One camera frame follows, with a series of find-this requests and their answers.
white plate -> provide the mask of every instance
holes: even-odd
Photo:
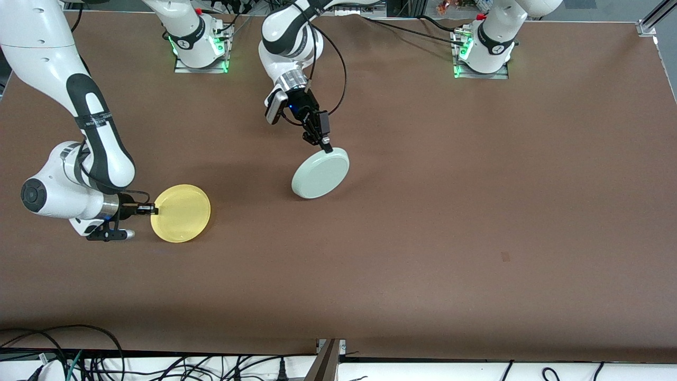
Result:
[[[348,153],[334,148],[331,153],[320,151],[310,156],[297,169],[292,190],[304,199],[316,199],[339,186],[350,168]]]

black band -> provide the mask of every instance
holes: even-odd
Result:
[[[99,128],[105,126],[107,123],[112,124],[113,116],[110,114],[110,111],[102,111],[96,114],[75,117],[75,123],[77,123],[80,129]]]
[[[325,7],[330,2],[331,0],[310,0],[308,2],[309,7],[302,11],[303,14],[299,14],[294,20],[292,20],[292,22],[284,29],[284,33],[282,33],[282,36],[280,36],[275,41],[268,41],[267,39],[265,39],[264,36],[262,36],[263,46],[265,46],[266,50],[271,52],[272,54],[277,54],[283,57],[294,57],[295,55],[301,53],[301,51],[303,51],[302,48],[299,48],[296,51],[292,52],[292,49],[296,44],[296,38],[299,31],[305,26],[307,20],[310,20],[315,16],[323,14],[325,12]],[[293,5],[290,4],[283,8],[277,9],[276,11],[273,11],[271,14],[282,12],[289,7],[293,7]],[[307,32],[304,32],[303,37],[306,38],[306,40],[304,40],[301,46],[305,48],[305,45],[308,44],[310,39],[312,39],[313,37],[308,36]]]
[[[479,28],[477,28],[477,36],[479,38],[479,42],[482,43],[482,45],[487,47],[487,50],[489,50],[489,54],[492,56],[499,56],[500,54],[503,54],[503,52],[506,51],[512,45],[512,42],[515,40],[515,38],[512,38],[510,41],[506,42],[498,42],[494,39],[489,38],[487,36],[487,33],[484,31],[484,21],[479,25]]]
[[[193,33],[187,36],[178,37],[172,35],[171,33],[167,33],[176,47],[183,50],[191,50],[193,45],[202,38],[206,28],[204,25],[204,19],[201,17],[198,17],[198,19],[200,21],[200,25],[198,25],[198,28]]]

end effector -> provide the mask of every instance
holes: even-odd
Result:
[[[329,143],[329,113],[320,111],[320,104],[307,87],[307,79],[301,69],[280,76],[265,103],[268,123],[276,124],[288,108],[294,119],[301,122],[306,142],[319,145],[326,153],[333,151]]]

plug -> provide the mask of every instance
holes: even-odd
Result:
[[[27,381],[38,381],[38,378],[40,377],[40,373],[42,372],[43,367],[44,365],[40,365],[40,367],[36,369],[35,372],[33,372],[33,374],[30,375],[30,377],[28,377]]]
[[[287,369],[284,366],[284,357],[280,359],[280,373],[278,373],[278,379],[276,381],[289,381]]]

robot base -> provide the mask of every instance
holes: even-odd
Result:
[[[223,27],[223,21],[215,19],[217,28]],[[216,35],[213,45],[218,52],[223,52],[223,55],[217,57],[214,62],[203,68],[192,68],[184,64],[178,57],[174,63],[174,73],[206,73],[206,74],[222,74],[228,73],[228,66],[230,65],[230,52],[233,48],[233,33],[235,26],[227,27],[219,35]]]
[[[452,45],[452,58],[454,61],[454,78],[480,78],[480,79],[508,79],[508,65],[503,64],[501,68],[490,74],[478,73],[468,66],[468,64],[461,59],[461,56],[467,54],[467,49],[472,42],[472,31],[470,25],[464,25],[462,28],[457,28],[450,33],[452,41],[461,41],[463,46]]]

